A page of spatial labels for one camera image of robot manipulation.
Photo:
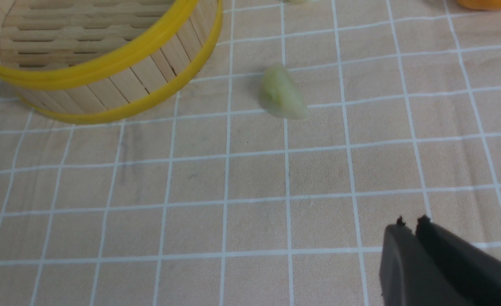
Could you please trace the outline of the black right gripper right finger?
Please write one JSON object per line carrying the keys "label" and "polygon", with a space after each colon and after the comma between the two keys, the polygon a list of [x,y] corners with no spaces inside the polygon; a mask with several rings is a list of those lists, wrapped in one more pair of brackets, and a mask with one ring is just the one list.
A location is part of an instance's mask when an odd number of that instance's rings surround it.
{"label": "black right gripper right finger", "polygon": [[501,306],[501,260],[487,254],[426,215],[416,238],[447,282],[473,306]]}

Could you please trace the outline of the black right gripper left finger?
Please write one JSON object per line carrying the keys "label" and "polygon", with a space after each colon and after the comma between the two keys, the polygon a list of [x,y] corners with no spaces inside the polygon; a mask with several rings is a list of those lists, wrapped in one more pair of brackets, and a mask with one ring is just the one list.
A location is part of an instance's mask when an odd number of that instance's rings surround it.
{"label": "black right gripper left finger", "polygon": [[400,216],[385,227],[379,267],[385,306],[470,306]]}

